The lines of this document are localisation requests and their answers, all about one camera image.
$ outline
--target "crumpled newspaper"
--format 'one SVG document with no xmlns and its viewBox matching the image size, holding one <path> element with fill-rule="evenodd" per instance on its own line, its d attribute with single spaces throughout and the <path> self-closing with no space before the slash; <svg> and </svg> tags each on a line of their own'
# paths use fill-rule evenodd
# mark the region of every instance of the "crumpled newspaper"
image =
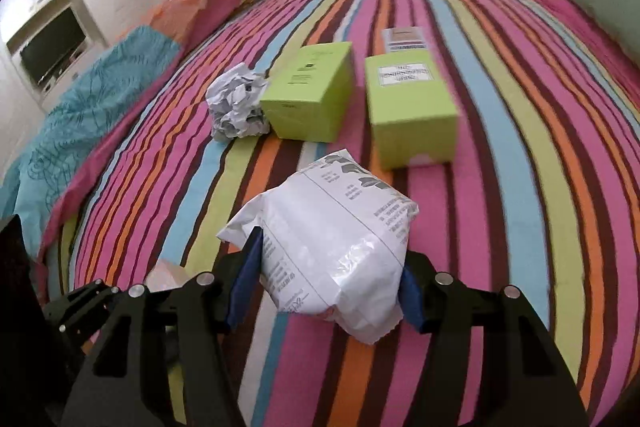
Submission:
<svg viewBox="0 0 640 427">
<path fill-rule="evenodd" d="M 260 97 L 268 86 L 264 75 L 253 72 L 244 62 L 217 77 L 205 94 L 213 117 L 213 139 L 268 133 L 271 127 L 260 108 Z"/>
</svg>

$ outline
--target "bed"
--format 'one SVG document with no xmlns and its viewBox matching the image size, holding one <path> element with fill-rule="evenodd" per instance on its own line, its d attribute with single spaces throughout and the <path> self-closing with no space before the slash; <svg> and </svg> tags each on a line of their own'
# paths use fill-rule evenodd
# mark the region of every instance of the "bed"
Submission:
<svg viewBox="0 0 640 427">
<path fill-rule="evenodd" d="M 640 365 L 638 67 L 579 9 L 549 0 L 238 0 L 223 19 L 207 37 L 173 35 L 202 42 L 52 204 L 40 247 L 49 296 L 98 278 L 129 287 L 158 259 L 209 270 L 232 248 L 216 234 L 243 203 L 346 148 L 420 205 L 410 249 L 468 286 L 524 291 L 596 425 Z M 379 167 L 364 58 L 384 52 L 381 31 L 395 26 L 423 28 L 461 110 L 451 164 Z M 300 46 L 331 41 L 353 43 L 356 71 L 337 142 L 211 139 L 204 92 L 217 75 L 242 61 L 270 74 Z M 277 314 L 260 288 L 223 352 L 247 425 L 392 427 L 428 343 L 401 323 L 366 346 L 332 323 Z M 474 330 L 460 423 L 474 413 L 481 345 Z"/>
</svg>

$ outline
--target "plastic wrapper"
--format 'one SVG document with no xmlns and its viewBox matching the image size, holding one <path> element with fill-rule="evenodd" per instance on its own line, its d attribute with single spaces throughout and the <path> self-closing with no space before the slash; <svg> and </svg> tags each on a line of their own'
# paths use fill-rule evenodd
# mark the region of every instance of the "plastic wrapper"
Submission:
<svg viewBox="0 0 640 427">
<path fill-rule="evenodd" d="M 205 94 L 213 119 L 213 139 L 268 133 L 271 127 L 260 108 L 260 97 L 268 86 L 264 75 L 254 73 L 244 62 L 217 77 Z"/>
<path fill-rule="evenodd" d="M 319 315 L 372 344 L 402 318 L 398 286 L 418 205 L 341 150 L 250 200 L 218 237 L 264 230 L 262 285 L 281 312 Z"/>
</svg>

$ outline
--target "colorful striped bedspread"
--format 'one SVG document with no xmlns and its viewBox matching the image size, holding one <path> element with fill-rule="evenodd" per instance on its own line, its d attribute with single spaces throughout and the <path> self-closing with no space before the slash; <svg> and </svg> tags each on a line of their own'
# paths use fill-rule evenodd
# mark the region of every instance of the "colorful striped bedspread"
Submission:
<svg viewBox="0 0 640 427">
<path fill-rule="evenodd" d="M 259 0 L 202 43 L 138 118 L 50 256 L 64 291 L 128 287 L 158 259 L 191 274 L 251 197 L 347 148 L 420 205 L 409 247 L 466 285 L 513 283 L 549 327 L 594 423 L 638 371 L 640 71 L 552 0 Z M 421 26 L 461 109 L 452 164 L 383 172 L 367 124 L 364 58 L 381 31 Z M 210 138 L 210 81 L 239 62 L 273 71 L 305 44 L 353 42 L 356 89 L 332 144 Z M 474 412 L 482 331 L 465 406 Z M 257 289 L 223 343 L 252 427 L 401 426 L 429 337 L 401 324 L 375 346 L 332 323 L 276 314 Z"/>
</svg>

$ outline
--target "black tv screen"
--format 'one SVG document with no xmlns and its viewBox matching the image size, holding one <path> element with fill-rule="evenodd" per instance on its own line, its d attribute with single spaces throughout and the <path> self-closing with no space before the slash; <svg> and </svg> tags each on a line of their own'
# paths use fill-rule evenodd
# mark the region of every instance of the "black tv screen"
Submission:
<svg viewBox="0 0 640 427">
<path fill-rule="evenodd" d="M 84 32 L 71 8 L 44 26 L 20 52 L 22 66 L 39 84 L 63 58 L 84 41 Z"/>
</svg>

